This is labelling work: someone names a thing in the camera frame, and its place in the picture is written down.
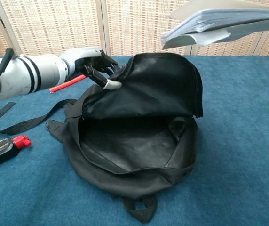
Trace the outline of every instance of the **blue table surface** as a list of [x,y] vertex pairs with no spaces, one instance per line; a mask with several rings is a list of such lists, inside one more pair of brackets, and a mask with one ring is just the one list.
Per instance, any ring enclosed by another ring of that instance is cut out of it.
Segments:
[[[158,194],[149,225],[269,226],[269,56],[187,58],[204,87],[197,162],[183,182]],[[121,65],[129,57],[115,59]],[[43,115],[62,99],[79,98],[92,84],[86,79],[54,94],[44,90],[0,102],[0,109],[16,102],[0,128]],[[63,110],[51,119],[63,121]],[[120,198],[74,172],[45,123],[24,134],[32,147],[0,165],[0,226],[141,225]]]

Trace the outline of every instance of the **red cap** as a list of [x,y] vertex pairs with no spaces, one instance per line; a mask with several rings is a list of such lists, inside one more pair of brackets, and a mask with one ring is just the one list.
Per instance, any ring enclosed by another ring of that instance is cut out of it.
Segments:
[[22,149],[23,147],[30,147],[32,144],[29,137],[24,136],[24,135],[20,135],[18,137],[15,137],[12,139],[12,141],[18,149]]

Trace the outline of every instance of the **robotic hand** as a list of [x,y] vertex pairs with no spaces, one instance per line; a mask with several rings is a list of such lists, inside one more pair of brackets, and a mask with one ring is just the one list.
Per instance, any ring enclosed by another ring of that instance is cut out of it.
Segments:
[[105,78],[100,72],[113,74],[118,63],[95,47],[72,48],[59,57],[15,56],[10,48],[0,58],[0,100],[47,89],[84,74],[104,89],[119,89],[121,83]]

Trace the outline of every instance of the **red pencil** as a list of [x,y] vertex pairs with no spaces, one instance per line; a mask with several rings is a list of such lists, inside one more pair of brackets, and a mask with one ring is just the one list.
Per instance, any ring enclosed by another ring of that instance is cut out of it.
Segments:
[[55,87],[50,88],[49,89],[50,90],[50,93],[55,93],[55,92],[57,92],[57,91],[59,91],[59,90],[61,90],[63,88],[66,88],[66,87],[68,87],[68,86],[70,86],[70,85],[72,85],[72,84],[74,84],[76,82],[79,82],[79,81],[81,81],[81,80],[83,80],[85,78],[86,78],[85,75],[80,75],[80,76],[76,77],[75,79],[72,79],[70,81],[64,82],[61,85],[58,85],[58,86],[55,86]]

